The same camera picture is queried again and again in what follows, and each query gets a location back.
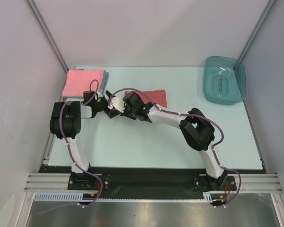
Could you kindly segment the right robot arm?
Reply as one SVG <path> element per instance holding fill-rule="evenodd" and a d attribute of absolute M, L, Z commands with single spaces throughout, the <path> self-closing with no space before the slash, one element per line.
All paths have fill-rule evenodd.
<path fill-rule="evenodd" d="M 122 99 L 114 98 L 113 107 L 121 115 L 150 123 L 160 123 L 179 129 L 188 146 L 199 152 L 206 168 L 209 185 L 219 190 L 226 184 L 227 171 L 221 167 L 214 147 L 213 122 L 205 118 L 202 112 L 193 108 L 182 113 L 174 112 L 155 102 L 144 103 L 135 92 L 126 94 Z"/>

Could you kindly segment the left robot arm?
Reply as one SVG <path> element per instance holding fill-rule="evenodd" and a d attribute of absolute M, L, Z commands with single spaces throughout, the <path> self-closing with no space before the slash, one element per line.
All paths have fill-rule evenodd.
<path fill-rule="evenodd" d="M 71 174 L 79 176 L 78 184 L 90 189 L 95 183 L 95 174 L 81 151 L 79 136 L 81 120 L 91 119 L 97 113 L 104 112 L 109 117 L 117 116 L 118 112 L 108 108 L 108 100 L 101 91 L 85 91 L 83 101 L 55 102 L 50 119 L 50 132 L 66 147 L 72 161 Z"/>

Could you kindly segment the red t shirt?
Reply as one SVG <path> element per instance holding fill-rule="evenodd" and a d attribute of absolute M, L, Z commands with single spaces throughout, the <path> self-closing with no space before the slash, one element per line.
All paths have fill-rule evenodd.
<path fill-rule="evenodd" d="M 143 91 L 142 93 L 138 91 L 133 91 L 133 92 L 137 93 L 145 104 L 150 101 L 147 98 L 149 97 L 157 105 L 163 106 L 165 108 L 168 107 L 166 91 L 164 89 L 163 90 L 153 90 L 153 91 Z"/>

